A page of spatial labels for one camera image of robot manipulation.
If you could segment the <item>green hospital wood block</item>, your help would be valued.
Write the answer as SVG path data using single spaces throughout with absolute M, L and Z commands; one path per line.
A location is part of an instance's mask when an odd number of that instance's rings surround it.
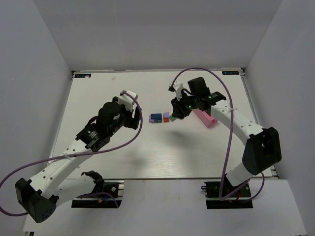
M 177 120 L 178 118 L 173 117 L 173 116 L 171 115 L 171 116 L 169 117 L 169 119 L 170 119 L 171 122 L 174 122 L 174 121 Z

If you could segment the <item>small lilac wood block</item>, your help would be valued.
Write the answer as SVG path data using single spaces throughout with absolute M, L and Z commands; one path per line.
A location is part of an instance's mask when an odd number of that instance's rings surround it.
M 163 117 L 164 117 L 164 118 L 169 118 L 169 116 L 170 116 L 170 114 L 169 114 L 168 112 L 163 113 Z

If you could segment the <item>dark blue wood block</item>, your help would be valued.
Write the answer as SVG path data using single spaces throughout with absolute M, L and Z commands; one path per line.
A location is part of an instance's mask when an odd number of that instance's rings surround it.
M 162 114 L 161 113 L 150 114 L 150 118 L 154 120 L 162 119 Z

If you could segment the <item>large lilac wood block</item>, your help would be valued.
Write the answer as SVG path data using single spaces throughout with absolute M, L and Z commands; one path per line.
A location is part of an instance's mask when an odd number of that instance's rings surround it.
M 149 122 L 150 122 L 150 123 L 155 123 L 156 120 L 155 120 L 155 119 L 152 119 L 152 118 L 151 118 L 151 115 L 149 115 Z

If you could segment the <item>pink plastic box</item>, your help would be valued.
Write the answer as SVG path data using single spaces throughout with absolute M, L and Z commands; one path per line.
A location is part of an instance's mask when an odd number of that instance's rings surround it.
M 193 112 L 207 128 L 216 124 L 218 121 L 217 119 L 215 119 L 212 116 L 210 116 L 209 114 L 207 114 L 205 111 L 201 111 L 199 109 L 194 109 Z

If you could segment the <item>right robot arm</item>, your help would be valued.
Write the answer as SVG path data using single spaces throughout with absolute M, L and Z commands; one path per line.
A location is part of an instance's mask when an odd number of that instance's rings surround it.
M 176 94 L 171 100 L 171 117 L 184 119 L 192 110 L 206 112 L 229 128 L 245 146 L 241 163 L 224 176 L 231 186 L 237 187 L 281 161 L 280 138 L 275 128 L 264 128 L 246 118 L 220 92 L 211 93 L 202 77 L 190 80 L 188 85 L 190 91 L 178 81 L 169 85 L 169 91 Z

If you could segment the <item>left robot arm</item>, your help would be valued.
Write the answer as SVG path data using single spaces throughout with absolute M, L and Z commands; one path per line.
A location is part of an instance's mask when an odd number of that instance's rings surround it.
M 76 197 L 106 195 L 104 179 L 99 173 L 85 171 L 72 180 L 68 176 L 107 145 L 120 128 L 138 128 L 141 110 L 137 98 L 136 93 L 128 90 L 105 103 L 76 135 L 60 160 L 51 162 L 28 180 L 21 178 L 16 182 L 18 202 L 36 223 L 44 222 L 58 206 Z

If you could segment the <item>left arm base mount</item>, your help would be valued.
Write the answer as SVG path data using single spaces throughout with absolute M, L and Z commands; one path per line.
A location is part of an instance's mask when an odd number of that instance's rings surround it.
M 72 208 L 116 209 L 122 203 L 124 182 L 105 180 L 95 171 L 83 172 L 81 176 L 91 177 L 95 184 L 91 194 L 72 200 Z

